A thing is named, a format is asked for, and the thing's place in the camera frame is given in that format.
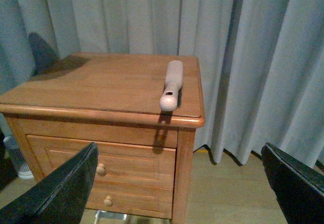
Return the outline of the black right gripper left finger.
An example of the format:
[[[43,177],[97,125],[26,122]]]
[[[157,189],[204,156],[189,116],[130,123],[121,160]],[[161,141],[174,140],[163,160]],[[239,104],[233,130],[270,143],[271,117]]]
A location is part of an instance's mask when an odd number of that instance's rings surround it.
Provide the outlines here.
[[[80,223],[93,187],[98,147],[90,143],[1,209],[1,223]]]

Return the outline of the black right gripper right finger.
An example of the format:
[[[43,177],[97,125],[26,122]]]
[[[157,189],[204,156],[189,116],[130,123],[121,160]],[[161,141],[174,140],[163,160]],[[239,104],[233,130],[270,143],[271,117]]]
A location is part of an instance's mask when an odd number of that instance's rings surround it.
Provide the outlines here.
[[[261,154],[287,223],[323,223],[323,175],[270,143]]]

